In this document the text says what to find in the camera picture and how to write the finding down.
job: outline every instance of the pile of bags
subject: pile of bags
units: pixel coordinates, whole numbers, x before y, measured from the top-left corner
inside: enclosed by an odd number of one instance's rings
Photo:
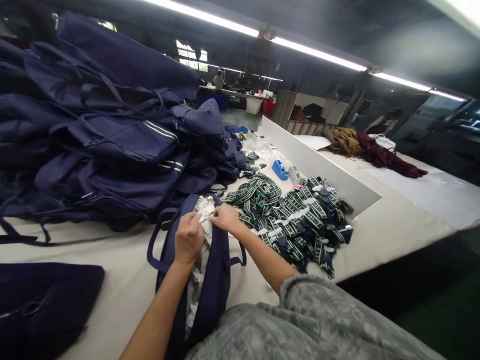
[[[57,33],[60,49],[0,40],[2,217],[124,232],[246,169],[215,100],[186,105],[192,69],[73,13]],[[37,239],[0,225],[3,242]]]

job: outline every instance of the green floor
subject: green floor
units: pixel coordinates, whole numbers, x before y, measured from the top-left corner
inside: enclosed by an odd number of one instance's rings
[[[480,359],[480,228],[339,285],[445,358]]]

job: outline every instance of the gray sleeve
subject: gray sleeve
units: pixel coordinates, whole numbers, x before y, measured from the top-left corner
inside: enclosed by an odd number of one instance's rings
[[[322,334],[338,346],[383,358],[443,359],[420,340],[330,281],[296,275],[283,282],[280,308],[318,321]]]

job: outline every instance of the human hand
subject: human hand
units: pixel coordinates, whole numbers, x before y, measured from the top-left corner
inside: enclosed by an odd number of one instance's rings
[[[200,225],[201,215],[189,212],[180,218],[175,234],[175,261],[192,266],[202,251],[205,241],[204,228]]]
[[[210,217],[209,220],[220,229],[228,231],[229,233],[238,227],[238,225],[242,225],[239,219],[239,212],[226,203],[217,206],[213,212],[213,216]]]

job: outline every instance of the ceiling light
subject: ceiling light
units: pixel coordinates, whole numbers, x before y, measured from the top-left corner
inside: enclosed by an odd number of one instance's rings
[[[283,46],[285,46],[285,47],[287,47],[287,48],[291,48],[291,49],[297,50],[297,51],[302,52],[302,53],[305,53],[305,54],[312,55],[312,56],[317,57],[317,58],[320,58],[320,59],[327,60],[327,61],[329,61],[329,62],[338,64],[338,65],[342,65],[342,66],[344,66],[344,67],[346,67],[346,68],[350,68],[350,69],[357,70],[357,71],[365,71],[365,70],[367,70],[367,68],[366,68],[365,66],[358,65],[358,64],[356,64],[356,63],[354,63],[354,62],[347,61],[347,60],[344,60],[344,59],[342,59],[342,58],[339,58],[339,57],[336,57],[336,56],[327,54],[326,52],[318,51],[318,50],[312,49],[312,48],[310,48],[310,47],[306,47],[306,46],[297,44],[297,43],[295,43],[295,42],[291,42],[291,41],[282,39],[281,37],[275,37],[275,38],[273,38],[273,39],[272,39],[272,42],[274,42],[274,43],[276,43],[276,44],[283,45]]]
[[[404,79],[401,79],[401,78],[396,77],[396,76],[387,75],[386,73],[383,73],[383,72],[379,72],[379,73],[372,74],[372,75],[376,76],[377,78],[385,79],[385,80],[388,80],[388,81],[391,81],[391,82],[394,82],[394,83],[397,83],[397,84],[402,84],[402,85],[405,85],[405,86],[408,86],[410,88],[414,88],[414,89],[417,89],[417,90],[429,91],[431,89],[431,87],[420,85],[416,82],[404,80]]]
[[[435,95],[439,95],[439,96],[443,96],[445,98],[449,98],[449,99],[452,99],[452,100],[456,100],[456,101],[459,101],[459,102],[465,102],[467,101],[467,99],[464,99],[464,98],[461,98],[461,97],[457,97],[457,96],[453,96],[453,95],[450,95],[450,94],[447,94],[447,93],[444,93],[444,92],[441,92],[441,91],[437,91],[437,90],[430,90],[429,91],[431,94],[435,94]]]
[[[270,80],[283,81],[283,80],[276,79],[276,78],[274,78],[274,77],[268,77],[268,76],[262,76],[262,78],[265,78],[265,79],[270,79]]]
[[[163,8],[167,8],[185,15],[189,15],[200,20],[205,20],[205,21],[208,21],[209,23],[220,25],[220,26],[223,26],[224,28],[235,30],[243,34],[253,36],[255,38],[259,36],[258,30],[237,24],[229,20],[225,20],[221,17],[215,16],[207,12],[203,12],[203,11],[200,11],[192,7],[185,6],[170,0],[143,0],[143,1],[147,3],[155,4]]]
[[[228,68],[228,67],[222,67],[222,69],[224,69],[224,70],[230,70],[230,71],[234,71],[234,72],[236,72],[236,73],[243,73],[243,71],[240,71],[240,70],[235,70],[235,69],[230,69],[230,68]]]

